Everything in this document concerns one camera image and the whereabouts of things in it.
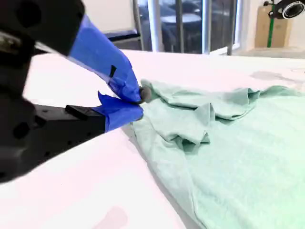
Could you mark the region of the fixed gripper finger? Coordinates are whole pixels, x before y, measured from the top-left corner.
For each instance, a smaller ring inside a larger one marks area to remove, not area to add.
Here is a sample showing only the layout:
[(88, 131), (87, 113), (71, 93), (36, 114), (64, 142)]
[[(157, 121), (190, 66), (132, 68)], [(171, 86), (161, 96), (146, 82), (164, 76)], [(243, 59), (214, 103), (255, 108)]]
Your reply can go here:
[(138, 104), (104, 94), (98, 94), (98, 98), (101, 104), (97, 107), (36, 105), (28, 162), (43, 163), (143, 116)]

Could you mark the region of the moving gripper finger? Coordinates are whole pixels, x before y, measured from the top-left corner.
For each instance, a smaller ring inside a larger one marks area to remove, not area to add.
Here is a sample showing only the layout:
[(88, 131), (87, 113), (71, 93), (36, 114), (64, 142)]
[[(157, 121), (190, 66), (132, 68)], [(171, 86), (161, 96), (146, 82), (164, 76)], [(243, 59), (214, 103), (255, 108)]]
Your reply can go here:
[(97, 74), (122, 100), (151, 97), (129, 59), (90, 21), (80, 0), (3, 0), (0, 3), (1, 84), (23, 92), (36, 44)]

